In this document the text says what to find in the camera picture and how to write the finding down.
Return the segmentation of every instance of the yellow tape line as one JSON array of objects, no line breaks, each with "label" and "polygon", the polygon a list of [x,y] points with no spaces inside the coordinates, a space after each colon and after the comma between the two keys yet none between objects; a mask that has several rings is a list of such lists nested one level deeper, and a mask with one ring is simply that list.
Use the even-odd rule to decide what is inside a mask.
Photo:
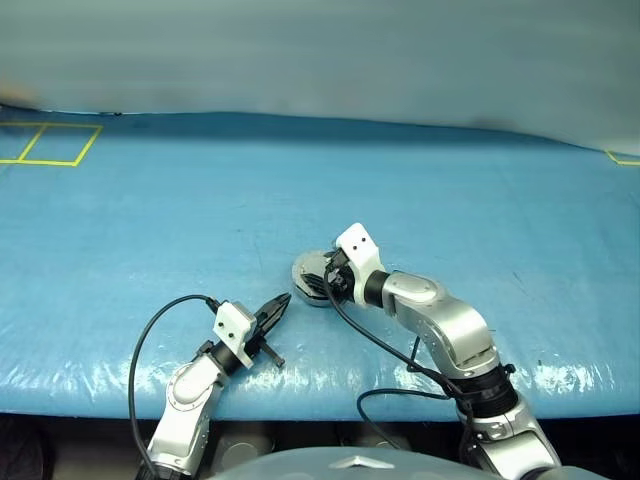
[{"label": "yellow tape line", "polygon": [[82,159],[84,158],[84,156],[87,154],[87,152],[89,151],[89,149],[91,148],[91,145],[93,145],[93,142],[96,141],[96,138],[98,138],[98,135],[100,135],[100,132],[102,132],[102,125],[98,125],[96,127],[96,131],[93,132],[93,135],[91,135],[91,138],[89,139],[89,141],[85,144],[84,148],[82,150],[80,150],[80,153],[78,154],[78,156],[76,157],[76,159],[73,162],[73,166],[77,167],[78,164],[82,161]]},{"label": "yellow tape line", "polygon": [[[45,123],[45,122],[0,122],[0,127],[2,126],[40,127],[40,128],[35,133],[33,138],[29,140],[29,143],[27,143],[24,150],[22,151],[22,153],[20,153],[20,156],[17,159],[2,158],[0,159],[0,164],[49,165],[49,166],[55,166],[55,167],[77,167],[80,164],[80,162],[84,159],[85,155],[87,154],[87,152],[89,151],[93,143],[96,141],[96,139],[102,132],[102,129],[104,128],[102,125],[93,125],[93,124],[86,124],[86,123]],[[45,132],[45,130],[47,130],[48,128],[56,128],[56,127],[88,128],[88,129],[95,130],[95,132],[93,132],[93,135],[91,135],[87,143],[85,143],[84,147],[82,147],[82,150],[80,150],[80,153],[73,161],[27,159],[26,158],[27,155],[29,155],[29,152],[33,149],[33,147],[38,142],[38,140],[40,139],[42,134]]]},{"label": "yellow tape line", "polygon": [[49,125],[47,125],[46,123],[43,124],[40,127],[40,129],[36,132],[36,134],[33,136],[33,138],[29,141],[29,143],[27,143],[27,146],[24,147],[24,150],[22,151],[22,153],[18,157],[18,163],[24,161],[25,157],[29,154],[29,152],[31,151],[33,146],[36,144],[36,142],[42,136],[42,134],[44,133],[44,131],[47,129],[48,126]]},{"label": "yellow tape line", "polygon": [[610,150],[605,150],[604,153],[606,153],[607,156],[617,165],[624,165],[625,167],[640,167],[640,160],[618,160]]}]

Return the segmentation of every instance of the gray wall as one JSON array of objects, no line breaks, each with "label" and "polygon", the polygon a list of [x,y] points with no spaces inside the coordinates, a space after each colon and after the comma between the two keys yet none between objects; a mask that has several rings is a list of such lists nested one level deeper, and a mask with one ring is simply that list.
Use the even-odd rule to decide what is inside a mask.
[{"label": "gray wall", "polygon": [[638,0],[3,0],[0,101],[480,126],[640,154]]}]

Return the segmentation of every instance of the blue table surface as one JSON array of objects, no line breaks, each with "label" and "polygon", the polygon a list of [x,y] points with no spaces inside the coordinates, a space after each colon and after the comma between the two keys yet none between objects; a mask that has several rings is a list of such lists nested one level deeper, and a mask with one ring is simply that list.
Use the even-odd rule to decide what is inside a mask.
[{"label": "blue table surface", "polygon": [[[160,306],[204,293],[256,309],[292,290],[297,255],[355,221],[388,269],[438,279],[484,315],[538,416],[640,410],[640,168],[528,136],[361,121],[5,109],[0,122],[104,127],[75,168],[0,165],[0,411],[126,417],[133,346]],[[0,158],[33,133],[0,126]],[[86,136],[49,128],[27,159],[74,158]],[[351,311],[409,352],[393,320]],[[197,303],[160,320],[138,367],[141,417],[160,416],[168,377],[212,326]],[[261,356],[215,418],[351,420],[364,390],[436,390],[297,298],[271,342],[285,367]],[[455,417],[451,402],[368,402],[376,419]]]}]

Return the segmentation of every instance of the silver robot arm segment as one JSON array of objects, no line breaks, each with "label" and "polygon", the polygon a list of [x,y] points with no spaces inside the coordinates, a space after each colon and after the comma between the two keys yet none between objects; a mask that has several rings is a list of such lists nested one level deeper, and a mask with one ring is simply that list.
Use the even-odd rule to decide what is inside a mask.
[{"label": "silver robot arm segment", "polygon": [[284,360],[267,345],[265,336],[289,305],[282,294],[255,314],[240,303],[223,302],[216,308],[213,328],[220,342],[205,342],[192,362],[178,368],[167,385],[162,418],[147,452],[154,472],[143,464],[136,480],[189,480],[195,478],[209,437],[209,420],[229,377],[262,350],[278,367]]},{"label": "silver robot arm segment", "polygon": [[353,273],[354,303],[383,308],[419,336],[438,370],[468,395],[473,414],[467,419],[458,402],[458,416],[471,427],[465,450],[474,463],[512,480],[560,466],[524,397],[511,385],[512,370],[501,364],[482,315],[434,280],[387,273],[378,247],[358,223],[335,245]]}]

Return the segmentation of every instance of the black wire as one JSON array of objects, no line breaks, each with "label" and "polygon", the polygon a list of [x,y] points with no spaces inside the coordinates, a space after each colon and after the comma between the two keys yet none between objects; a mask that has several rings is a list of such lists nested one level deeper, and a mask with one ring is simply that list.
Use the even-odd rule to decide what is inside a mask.
[{"label": "black wire", "polygon": [[184,297],[176,298],[172,302],[167,303],[164,307],[158,310],[149,323],[144,327],[142,333],[138,337],[138,342],[136,343],[136,347],[133,349],[133,356],[131,357],[131,366],[129,367],[129,386],[127,391],[127,398],[129,401],[129,420],[131,420],[131,430],[133,432],[133,440],[142,456],[142,460],[147,466],[149,473],[151,473],[153,478],[158,477],[158,473],[156,472],[156,468],[149,458],[149,454],[147,453],[147,448],[142,441],[142,435],[140,435],[140,427],[138,425],[138,419],[136,418],[136,404],[135,404],[135,378],[136,378],[136,366],[138,364],[138,357],[140,356],[140,350],[142,349],[142,344],[144,343],[147,335],[149,335],[149,331],[153,327],[153,325],[158,321],[158,319],[167,312],[167,310],[175,307],[179,303],[186,302],[187,300],[203,300],[207,303],[214,302],[214,300],[206,295],[186,295]]},{"label": "black wire", "polygon": [[431,380],[433,380],[438,385],[440,385],[440,387],[444,390],[444,392],[449,397],[457,398],[457,397],[464,396],[464,394],[462,393],[462,391],[460,391],[460,389],[457,387],[457,385],[455,385],[453,382],[451,382],[451,380],[449,380],[447,377],[442,375],[440,372],[436,372],[435,370],[432,370],[430,368],[423,367],[422,365],[420,365],[416,361],[411,360],[409,357],[407,357],[406,355],[402,354],[401,352],[399,352],[398,350],[393,348],[388,343],[385,343],[383,340],[381,340],[380,338],[376,337],[373,333],[371,333],[369,330],[367,330],[362,325],[360,325],[358,322],[356,322],[354,319],[352,319],[349,316],[349,314],[338,303],[338,301],[336,300],[335,296],[333,295],[333,292],[331,291],[331,286],[329,285],[329,269],[328,268],[324,272],[324,275],[322,277],[322,283],[323,283],[323,286],[324,286],[324,290],[327,293],[327,297],[329,298],[329,301],[331,302],[331,305],[333,305],[333,308],[335,308],[336,311],[338,312],[338,315],[340,315],[342,317],[342,319],[345,322],[347,322],[358,333],[360,333],[361,335],[366,337],[367,340],[370,340],[371,342],[373,342],[376,345],[378,345],[380,348],[382,348],[386,352],[388,352],[391,355],[393,355],[394,357],[398,358],[399,360],[401,360],[405,364],[413,367],[417,372],[420,372],[423,375],[426,375],[427,377],[429,377]]},{"label": "black wire", "polygon": [[[467,392],[467,393],[462,392],[457,385],[455,385],[451,380],[449,380],[447,377],[442,375],[440,372],[436,372],[435,370],[432,370],[430,368],[423,367],[412,358],[407,357],[406,355],[402,354],[401,352],[393,348],[391,345],[385,343],[383,340],[376,337],[373,333],[371,333],[369,330],[367,330],[358,322],[356,322],[354,319],[352,319],[349,316],[349,314],[342,308],[342,306],[339,304],[339,302],[336,300],[335,296],[333,295],[333,291],[331,290],[331,286],[329,285],[330,269],[331,267],[330,265],[328,265],[322,277],[322,284],[324,286],[325,292],[327,293],[327,298],[329,298],[329,301],[331,302],[331,305],[333,305],[333,308],[335,308],[336,312],[338,312],[338,315],[340,315],[340,317],[342,317],[342,319],[345,322],[347,322],[353,329],[355,329],[358,333],[363,335],[365,338],[372,341],[373,343],[378,345],[380,348],[382,348],[386,352],[390,353],[394,357],[398,358],[399,360],[407,364],[407,366],[414,369],[414,371],[422,373],[423,375],[427,376],[428,378],[436,382],[445,393],[445,395],[438,395],[438,397],[443,397],[442,399],[455,398],[458,400],[462,400],[461,402],[459,402],[458,405],[462,413],[465,414],[466,421],[465,421],[465,427],[462,434],[462,438],[460,439],[460,444],[458,445],[458,455],[461,457],[460,461],[465,463],[463,461],[463,458],[467,458],[468,455],[464,451],[464,448],[465,448],[465,444],[468,442],[469,438],[471,437],[472,422],[473,422],[473,410],[471,409],[471,406],[469,405],[468,401],[465,400],[465,398],[471,395],[474,395],[476,392]],[[417,343],[418,342],[414,342],[414,350],[417,347]],[[388,436],[386,436],[386,434],[374,422],[372,422],[369,417],[366,417],[366,414],[365,416],[363,416],[364,412],[360,407],[359,402],[362,401],[362,398],[366,398],[367,396],[369,396],[367,394],[369,394],[370,392],[377,392],[380,390],[396,390],[396,389],[379,389],[379,390],[369,390],[368,392],[364,392],[362,395],[360,395],[360,397],[358,397],[358,402],[357,402],[358,412],[360,413],[360,416],[362,416],[363,419],[366,422],[368,422],[382,438],[384,438],[387,442],[389,442],[390,445],[394,446],[394,448],[399,448],[397,444],[394,445],[393,440],[391,440]],[[407,393],[407,395],[420,395],[428,398],[432,398],[432,395],[435,395],[435,394],[427,394],[426,392],[419,392],[416,390],[406,390],[405,392],[413,392],[413,393]]]},{"label": "black wire", "polygon": [[397,450],[402,450],[402,447],[398,445],[391,437],[389,437],[382,428],[378,424],[376,424],[369,416],[365,413],[362,408],[362,401],[373,395],[415,395],[417,397],[425,397],[425,398],[433,398],[436,400],[449,400],[447,395],[438,395],[437,393],[427,393],[421,392],[420,390],[405,390],[402,388],[378,388],[375,390],[368,390],[358,397],[356,400],[356,407],[358,408],[358,413],[371,428],[373,428],[378,435],[380,435],[389,445]]}]

